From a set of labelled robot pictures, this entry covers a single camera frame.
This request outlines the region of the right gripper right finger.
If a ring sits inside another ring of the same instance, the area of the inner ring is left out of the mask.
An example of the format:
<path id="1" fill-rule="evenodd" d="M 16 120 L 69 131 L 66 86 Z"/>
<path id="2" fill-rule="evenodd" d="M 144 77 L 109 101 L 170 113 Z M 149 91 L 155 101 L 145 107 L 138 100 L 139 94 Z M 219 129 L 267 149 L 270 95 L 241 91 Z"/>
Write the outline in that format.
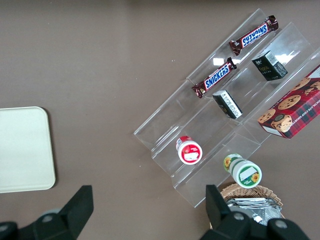
<path id="1" fill-rule="evenodd" d="M 215 185 L 206 186 L 206 212 L 212 229 L 202 240 L 308 240 L 293 221 L 272 218 L 262 225 L 244 213 L 231 211 Z"/>

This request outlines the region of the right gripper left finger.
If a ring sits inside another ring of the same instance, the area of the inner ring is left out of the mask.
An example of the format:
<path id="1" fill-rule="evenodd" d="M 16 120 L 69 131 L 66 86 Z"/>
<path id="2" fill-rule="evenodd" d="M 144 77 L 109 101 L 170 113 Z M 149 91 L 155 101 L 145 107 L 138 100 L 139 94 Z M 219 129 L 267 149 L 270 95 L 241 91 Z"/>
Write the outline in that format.
<path id="1" fill-rule="evenodd" d="M 57 213 L 47 213 L 18 228 L 14 221 L 0 223 L 2 240 L 76 240 L 94 211 L 93 188 L 83 185 Z"/>

